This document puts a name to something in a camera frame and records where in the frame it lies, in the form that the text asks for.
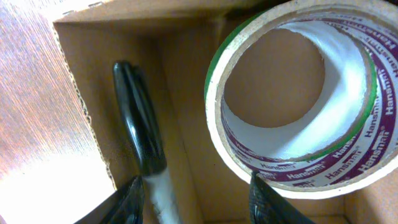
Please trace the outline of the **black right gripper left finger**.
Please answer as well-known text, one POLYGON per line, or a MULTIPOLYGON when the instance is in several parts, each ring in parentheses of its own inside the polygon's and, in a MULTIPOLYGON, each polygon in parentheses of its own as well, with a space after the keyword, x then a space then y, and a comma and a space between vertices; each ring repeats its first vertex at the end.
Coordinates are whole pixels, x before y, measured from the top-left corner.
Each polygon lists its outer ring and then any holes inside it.
POLYGON ((145 193, 137 175, 75 224, 143 224, 145 193))

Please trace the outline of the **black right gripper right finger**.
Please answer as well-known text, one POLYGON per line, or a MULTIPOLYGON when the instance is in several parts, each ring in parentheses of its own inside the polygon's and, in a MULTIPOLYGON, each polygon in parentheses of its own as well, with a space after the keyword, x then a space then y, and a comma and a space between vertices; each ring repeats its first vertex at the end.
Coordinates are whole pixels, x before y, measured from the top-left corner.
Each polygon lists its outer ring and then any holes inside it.
POLYGON ((253 224, 314 224, 259 176, 251 173, 249 217, 253 224))

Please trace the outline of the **black white marker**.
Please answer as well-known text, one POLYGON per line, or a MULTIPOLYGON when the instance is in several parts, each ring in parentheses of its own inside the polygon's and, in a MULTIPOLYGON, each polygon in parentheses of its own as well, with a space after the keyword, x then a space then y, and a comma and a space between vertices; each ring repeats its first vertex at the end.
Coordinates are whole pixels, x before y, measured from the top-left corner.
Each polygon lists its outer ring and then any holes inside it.
POLYGON ((138 66, 117 61, 113 66, 114 88, 139 171, 160 223, 181 224, 159 125, 138 66))

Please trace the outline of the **beige masking tape roll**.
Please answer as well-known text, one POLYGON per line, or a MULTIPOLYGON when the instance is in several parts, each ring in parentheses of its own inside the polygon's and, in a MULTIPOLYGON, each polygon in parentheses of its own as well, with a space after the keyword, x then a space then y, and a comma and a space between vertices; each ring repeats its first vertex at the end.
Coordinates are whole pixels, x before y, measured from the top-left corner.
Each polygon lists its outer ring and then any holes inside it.
POLYGON ((358 39, 376 74, 376 97, 359 132, 337 150, 306 161, 261 160, 238 148, 231 131, 227 131, 231 155, 215 147, 240 179, 249 182, 252 171, 258 170, 259 177, 287 198, 322 199, 347 194, 397 167, 397 7, 386 1, 289 1, 266 11, 327 9, 333 13, 322 16, 322 21, 358 39))

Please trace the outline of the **green tape roll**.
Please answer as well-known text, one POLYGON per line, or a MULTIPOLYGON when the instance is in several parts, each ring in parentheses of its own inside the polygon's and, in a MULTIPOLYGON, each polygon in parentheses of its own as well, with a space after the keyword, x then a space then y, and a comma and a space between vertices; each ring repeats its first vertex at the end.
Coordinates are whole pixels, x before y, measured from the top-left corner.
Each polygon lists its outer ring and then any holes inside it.
POLYGON ((322 21, 332 10, 257 14, 217 50, 205 84, 212 141, 264 161, 329 154, 363 127, 376 97, 369 55, 347 31, 322 21))

